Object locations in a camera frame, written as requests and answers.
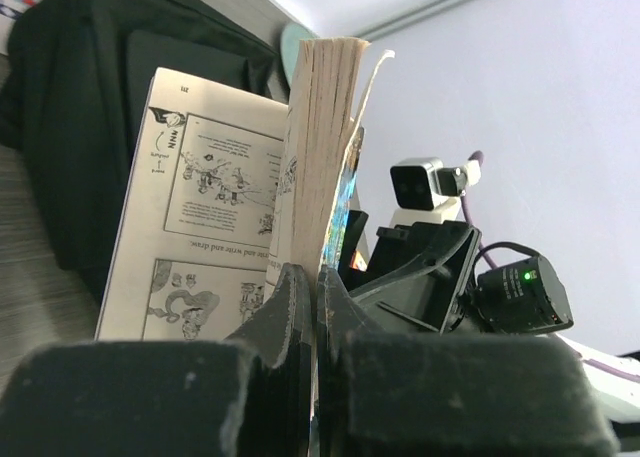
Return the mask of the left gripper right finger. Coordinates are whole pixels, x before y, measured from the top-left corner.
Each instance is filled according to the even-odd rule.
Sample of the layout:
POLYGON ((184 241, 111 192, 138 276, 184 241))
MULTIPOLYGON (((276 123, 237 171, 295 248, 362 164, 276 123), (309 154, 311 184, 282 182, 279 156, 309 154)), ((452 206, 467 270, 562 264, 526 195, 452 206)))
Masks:
POLYGON ((544 337, 395 334, 317 284, 323 456, 613 456, 619 442, 569 348, 544 337))

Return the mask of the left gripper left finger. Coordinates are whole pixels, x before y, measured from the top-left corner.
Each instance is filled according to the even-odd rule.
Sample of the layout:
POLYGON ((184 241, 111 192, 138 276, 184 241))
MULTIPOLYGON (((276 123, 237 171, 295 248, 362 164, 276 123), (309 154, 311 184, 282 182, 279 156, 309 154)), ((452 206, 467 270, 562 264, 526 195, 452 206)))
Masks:
POLYGON ((285 265, 221 341, 92 342, 26 357, 1 399, 5 456, 303 456, 311 292, 285 265))

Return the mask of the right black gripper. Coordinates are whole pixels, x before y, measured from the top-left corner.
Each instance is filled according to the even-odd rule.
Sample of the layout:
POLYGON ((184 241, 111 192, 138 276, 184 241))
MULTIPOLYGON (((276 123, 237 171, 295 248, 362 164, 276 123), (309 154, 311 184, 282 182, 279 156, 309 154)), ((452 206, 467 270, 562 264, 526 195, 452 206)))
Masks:
POLYGON ((462 221, 380 227, 364 270, 340 273, 349 296, 391 333, 451 331, 463 317, 481 232, 462 221))

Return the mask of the colourful treehouse paperback book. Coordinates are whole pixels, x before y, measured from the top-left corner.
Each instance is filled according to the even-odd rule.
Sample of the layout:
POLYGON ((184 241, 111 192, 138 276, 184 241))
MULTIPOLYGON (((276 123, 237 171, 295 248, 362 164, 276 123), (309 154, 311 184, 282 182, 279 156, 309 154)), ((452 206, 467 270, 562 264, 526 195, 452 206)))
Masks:
POLYGON ((284 264, 338 264, 371 92, 358 81, 367 46, 301 41, 284 104, 157 69, 99 340, 221 340, 271 297, 284 264))

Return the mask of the black student backpack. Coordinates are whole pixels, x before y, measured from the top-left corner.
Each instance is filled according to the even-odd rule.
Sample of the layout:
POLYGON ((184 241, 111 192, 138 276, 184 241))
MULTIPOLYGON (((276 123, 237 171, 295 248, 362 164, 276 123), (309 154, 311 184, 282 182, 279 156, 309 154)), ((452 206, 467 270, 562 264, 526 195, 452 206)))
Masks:
POLYGON ((18 151, 58 266, 95 299, 109 264, 144 101, 129 93, 133 33, 212 49, 209 78, 260 96, 276 51, 200 0, 41 0, 14 24, 1 142, 18 151))

